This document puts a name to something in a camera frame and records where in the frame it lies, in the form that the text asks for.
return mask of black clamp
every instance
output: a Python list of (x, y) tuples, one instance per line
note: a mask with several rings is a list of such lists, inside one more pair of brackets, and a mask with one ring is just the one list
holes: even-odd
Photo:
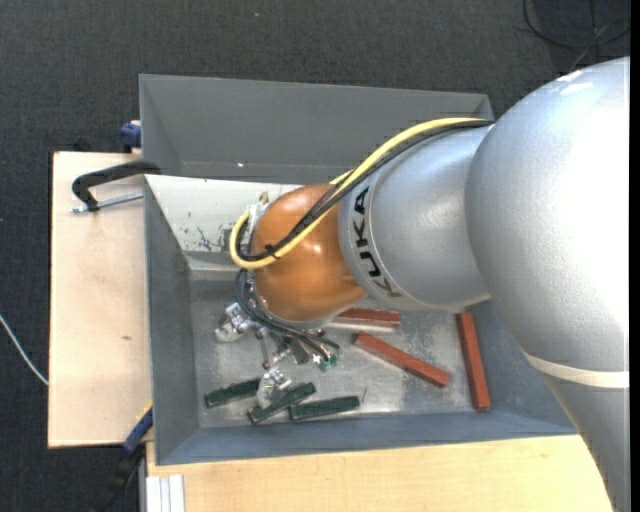
[(138, 174), (161, 174), (160, 168), (148, 160), (136, 160), (134, 162), (128, 162), (126, 164), (116, 165), (100, 171), (90, 172), (78, 176), (73, 184), (71, 190), (82, 201), (85, 206), (74, 208), (73, 212), (78, 213), (81, 211), (96, 212), (101, 207), (109, 206), (125, 201), (131, 201), (142, 197), (142, 194), (130, 194), (121, 198), (107, 199), (106, 201), (98, 202), (95, 197), (89, 192), (89, 187), (95, 187), (110, 183), (112, 181), (129, 178)]

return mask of red stick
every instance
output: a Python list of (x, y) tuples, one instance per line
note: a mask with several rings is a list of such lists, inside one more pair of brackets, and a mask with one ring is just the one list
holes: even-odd
[(487, 387), (487, 379), (484, 375), (484, 366), (480, 357), (480, 347), (476, 327), (471, 313), (456, 315), (456, 324), (460, 334), (462, 355), (467, 369), (467, 380), (471, 392), (471, 403), (476, 411), (487, 411), (491, 407), (491, 397)]
[(443, 388), (451, 379), (451, 375), (444, 370), (431, 366), (366, 332), (358, 334), (355, 346), (438, 387)]
[(379, 311), (376, 309), (351, 308), (340, 313), (333, 321), (362, 322), (380, 326), (398, 327), (400, 325), (400, 313), (396, 313), (395, 311)]

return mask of gray plastic tray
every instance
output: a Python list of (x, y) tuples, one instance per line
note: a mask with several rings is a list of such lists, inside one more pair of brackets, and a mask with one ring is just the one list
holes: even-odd
[(418, 121), (490, 118), (485, 96), (158, 76), (141, 77), (141, 96), (145, 158), (165, 174), (206, 178), (149, 177), (145, 185), (160, 464), (574, 432), (491, 303), (473, 308), (493, 399), (488, 413), (471, 408), (453, 317), (441, 312), (404, 315), (397, 332), (380, 337), (449, 371), (444, 389), (352, 347), (352, 333), (341, 330), (329, 332), (344, 347), (337, 368), (291, 371), (316, 384), (314, 399), (364, 396), (358, 412), (304, 424), (281, 415), (256, 427), (245, 415), (252, 399), (204, 405), (204, 392), (259, 376), (261, 360), (251, 338), (214, 341), (235, 270), (217, 243), (224, 222), (213, 213), (235, 218), (251, 185), (210, 178), (270, 187), (326, 181)]

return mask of wooden table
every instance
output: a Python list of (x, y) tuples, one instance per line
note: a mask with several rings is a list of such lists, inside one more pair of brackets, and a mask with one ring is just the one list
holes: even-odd
[[(134, 158), (54, 156), (50, 448), (119, 443), (151, 398), (142, 202), (70, 213), (76, 176)], [(184, 475), (188, 512), (611, 510), (577, 435), (179, 466), (147, 446), (149, 475)]]

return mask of white stripe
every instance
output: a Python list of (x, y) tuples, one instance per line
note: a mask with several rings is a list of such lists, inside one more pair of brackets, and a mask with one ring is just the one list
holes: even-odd
[(169, 479), (160, 479), (160, 510), (171, 512), (171, 497), (169, 496)]
[(146, 488), (147, 512), (162, 512), (162, 491), (160, 477), (148, 476)]
[(182, 475), (171, 475), (169, 477), (169, 488), (171, 512), (185, 512), (184, 477)]
[(522, 351), (527, 357), (531, 366), (536, 370), (557, 377), (558, 379), (584, 384), (586, 386), (594, 386), (598, 388), (621, 388), (629, 387), (629, 370), (621, 372), (598, 372), (594, 370), (581, 370), (580, 368), (572, 368), (551, 361), (537, 358)]

